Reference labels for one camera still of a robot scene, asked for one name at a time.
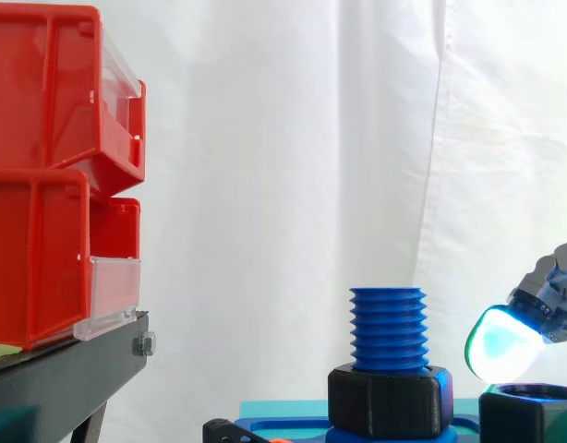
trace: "black hex nut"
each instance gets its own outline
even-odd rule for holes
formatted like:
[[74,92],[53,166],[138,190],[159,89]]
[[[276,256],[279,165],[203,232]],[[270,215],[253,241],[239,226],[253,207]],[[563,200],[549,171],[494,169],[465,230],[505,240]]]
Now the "black hex nut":
[[478,399],[481,443],[567,443],[567,388],[501,385]]
[[349,364],[329,374],[329,420],[343,431],[372,439],[435,438],[452,419],[452,375],[443,367],[394,375]]

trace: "white curtain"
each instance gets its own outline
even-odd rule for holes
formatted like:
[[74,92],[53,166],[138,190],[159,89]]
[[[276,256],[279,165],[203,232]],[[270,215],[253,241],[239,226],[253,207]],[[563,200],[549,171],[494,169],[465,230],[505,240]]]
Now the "white curtain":
[[[101,442],[326,398],[352,286],[422,286],[431,363],[478,395],[468,331],[567,241],[567,1],[92,3],[148,84],[158,335]],[[567,344],[526,379],[567,385]]]

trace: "orange object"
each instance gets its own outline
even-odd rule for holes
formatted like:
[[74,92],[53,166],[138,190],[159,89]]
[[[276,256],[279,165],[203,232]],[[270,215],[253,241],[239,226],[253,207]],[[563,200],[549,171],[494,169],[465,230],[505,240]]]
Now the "orange object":
[[90,198],[80,171],[0,171],[0,344],[98,335],[138,300],[136,200]]
[[0,168],[78,169],[104,197],[141,183],[145,95],[94,7],[0,4]]

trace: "green surface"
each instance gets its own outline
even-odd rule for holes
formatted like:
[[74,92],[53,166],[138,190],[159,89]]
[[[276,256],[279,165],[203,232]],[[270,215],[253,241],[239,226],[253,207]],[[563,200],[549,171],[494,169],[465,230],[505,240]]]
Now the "green surface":
[[[478,415],[478,399],[454,400],[454,413]],[[240,418],[322,417],[329,414],[326,400],[310,401],[243,401]],[[475,434],[470,429],[456,427],[459,435]],[[324,434],[325,429],[263,429],[256,433],[267,439],[311,438]]]

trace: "blue threaded bolt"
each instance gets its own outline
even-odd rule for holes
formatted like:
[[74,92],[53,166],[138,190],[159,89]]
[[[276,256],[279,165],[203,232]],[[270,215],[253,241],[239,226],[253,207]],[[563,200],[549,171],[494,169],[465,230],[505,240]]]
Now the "blue threaded bolt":
[[419,288],[357,288],[351,300],[356,339],[353,368],[363,372],[427,372],[428,339]]

